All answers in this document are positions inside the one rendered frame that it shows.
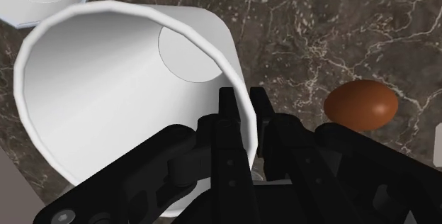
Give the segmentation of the white box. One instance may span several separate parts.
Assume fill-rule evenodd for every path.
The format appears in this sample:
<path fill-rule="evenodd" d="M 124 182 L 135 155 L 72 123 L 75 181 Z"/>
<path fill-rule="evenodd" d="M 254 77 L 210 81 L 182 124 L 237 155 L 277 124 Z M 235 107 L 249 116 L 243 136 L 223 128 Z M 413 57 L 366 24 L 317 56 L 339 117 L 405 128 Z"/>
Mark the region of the white box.
<path fill-rule="evenodd" d="M 435 128 L 433 164 L 435 167 L 442 167 L 442 123 Z"/>

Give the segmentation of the brown egg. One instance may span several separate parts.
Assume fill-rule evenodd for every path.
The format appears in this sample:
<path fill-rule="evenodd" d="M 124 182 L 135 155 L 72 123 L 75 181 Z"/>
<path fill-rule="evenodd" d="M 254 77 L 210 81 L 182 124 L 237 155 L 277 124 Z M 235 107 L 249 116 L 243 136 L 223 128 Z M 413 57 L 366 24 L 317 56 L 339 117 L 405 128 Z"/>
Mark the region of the brown egg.
<path fill-rule="evenodd" d="M 373 80 L 355 80 L 334 89 L 324 100 L 328 119 L 355 131 L 376 130 L 395 116 L 399 101 L 388 86 Z"/>

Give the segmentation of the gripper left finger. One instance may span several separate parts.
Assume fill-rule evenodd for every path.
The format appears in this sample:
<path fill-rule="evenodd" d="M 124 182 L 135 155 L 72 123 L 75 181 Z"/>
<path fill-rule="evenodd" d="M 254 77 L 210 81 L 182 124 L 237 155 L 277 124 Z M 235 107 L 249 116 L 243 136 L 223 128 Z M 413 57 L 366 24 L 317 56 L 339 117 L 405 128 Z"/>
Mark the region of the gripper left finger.
<path fill-rule="evenodd" d="M 215 140 L 243 147 L 234 90 L 219 90 L 218 112 L 193 130 L 169 125 L 44 207 L 33 224 L 152 224 L 211 175 Z"/>

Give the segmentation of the white cup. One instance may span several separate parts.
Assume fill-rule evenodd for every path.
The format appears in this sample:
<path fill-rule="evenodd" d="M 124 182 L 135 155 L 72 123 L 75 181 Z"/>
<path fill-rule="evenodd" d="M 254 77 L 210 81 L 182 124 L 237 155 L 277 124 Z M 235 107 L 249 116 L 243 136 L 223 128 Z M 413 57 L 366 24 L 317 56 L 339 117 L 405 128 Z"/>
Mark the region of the white cup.
<path fill-rule="evenodd" d="M 13 94 L 32 143 L 73 189 L 163 128 L 195 130 L 231 87 L 249 177 L 256 114 L 229 28 L 189 6 L 95 1 L 70 6 L 24 39 Z M 175 217 L 210 188 L 210 177 L 159 217 Z"/>

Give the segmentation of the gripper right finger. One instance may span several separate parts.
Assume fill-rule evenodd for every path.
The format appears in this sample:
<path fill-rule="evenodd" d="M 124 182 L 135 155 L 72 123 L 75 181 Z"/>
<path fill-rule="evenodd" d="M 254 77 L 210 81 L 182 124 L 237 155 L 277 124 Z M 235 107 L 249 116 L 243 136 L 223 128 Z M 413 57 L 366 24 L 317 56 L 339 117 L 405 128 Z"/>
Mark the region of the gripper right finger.
<path fill-rule="evenodd" d="M 267 180 L 289 179 L 306 224 L 442 224 L 442 172 L 336 123 L 310 131 L 250 90 Z"/>

